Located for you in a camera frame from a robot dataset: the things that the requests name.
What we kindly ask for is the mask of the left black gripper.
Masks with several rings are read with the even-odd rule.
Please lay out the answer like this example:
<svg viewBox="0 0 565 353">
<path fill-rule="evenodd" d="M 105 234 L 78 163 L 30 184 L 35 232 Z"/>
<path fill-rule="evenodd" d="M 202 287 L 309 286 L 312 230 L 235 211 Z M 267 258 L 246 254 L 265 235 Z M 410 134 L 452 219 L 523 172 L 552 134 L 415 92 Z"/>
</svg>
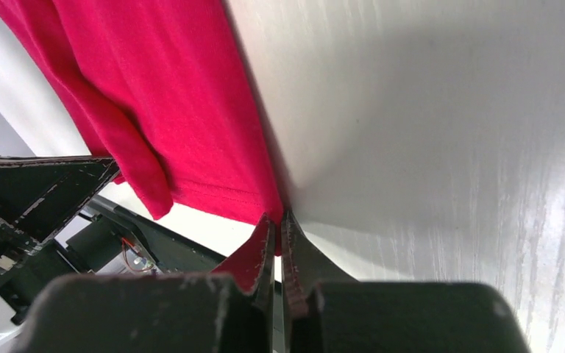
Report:
<svg viewBox="0 0 565 353">
<path fill-rule="evenodd" d="M 39 251 L 8 271 L 0 268 L 0 298 L 13 309 L 13 324 L 25 321 L 36 296 L 53 279 L 78 272 L 66 250 L 72 234 L 63 232 L 45 244 L 118 171 L 112 157 L 0 156 L 0 255 Z"/>
</svg>

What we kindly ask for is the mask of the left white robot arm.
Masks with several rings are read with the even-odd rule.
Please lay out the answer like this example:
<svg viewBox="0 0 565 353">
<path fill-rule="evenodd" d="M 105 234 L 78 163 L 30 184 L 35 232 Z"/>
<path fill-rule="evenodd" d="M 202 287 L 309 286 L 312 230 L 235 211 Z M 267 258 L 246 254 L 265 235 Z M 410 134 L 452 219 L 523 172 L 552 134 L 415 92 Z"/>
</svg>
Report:
<svg viewBox="0 0 565 353">
<path fill-rule="evenodd" d="M 110 157 L 0 156 L 0 345 L 18 334 L 54 278 L 93 273 L 110 261 L 56 237 L 117 173 Z"/>
</svg>

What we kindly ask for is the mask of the crimson red t shirt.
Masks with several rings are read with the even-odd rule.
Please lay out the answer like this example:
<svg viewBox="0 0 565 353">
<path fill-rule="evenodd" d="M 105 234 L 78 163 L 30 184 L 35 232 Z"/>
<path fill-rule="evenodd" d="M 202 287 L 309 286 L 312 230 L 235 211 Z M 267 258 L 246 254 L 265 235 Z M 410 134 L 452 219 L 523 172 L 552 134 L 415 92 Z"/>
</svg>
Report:
<svg viewBox="0 0 565 353">
<path fill-rule="evenodd" d="M 281 222 L 257 105 L 221 1 L 0 1 L 94 155 L 153 218 L 179 203 Z"/>
</svg>

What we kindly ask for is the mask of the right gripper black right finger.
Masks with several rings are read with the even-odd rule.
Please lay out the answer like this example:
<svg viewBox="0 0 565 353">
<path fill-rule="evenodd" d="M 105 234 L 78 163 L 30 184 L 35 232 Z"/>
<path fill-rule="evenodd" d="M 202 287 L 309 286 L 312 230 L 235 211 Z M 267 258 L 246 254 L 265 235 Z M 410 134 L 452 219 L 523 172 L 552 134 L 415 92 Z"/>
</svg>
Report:
<svg viewBox="0 0 565 353">
<path fill-rule="evenodd" d="M 280 225 L 287 352 L 528 352 L 502 295 L 479 282 L 360 281 L 291 211 Z"/>
</svg>

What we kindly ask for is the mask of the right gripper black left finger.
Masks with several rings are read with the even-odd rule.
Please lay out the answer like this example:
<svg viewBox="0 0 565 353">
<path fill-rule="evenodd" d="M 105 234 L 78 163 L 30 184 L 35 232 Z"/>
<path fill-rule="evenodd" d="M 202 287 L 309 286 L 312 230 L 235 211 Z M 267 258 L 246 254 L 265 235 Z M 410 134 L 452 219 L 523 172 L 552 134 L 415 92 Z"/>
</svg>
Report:
<svg viewBox="0 0 565 353">
<path fill-rule="evenodd" d="M 209 272 L 71 274 L 34 301 L 14 352 L 271 352 L 276 226 Z"/>
</svg>

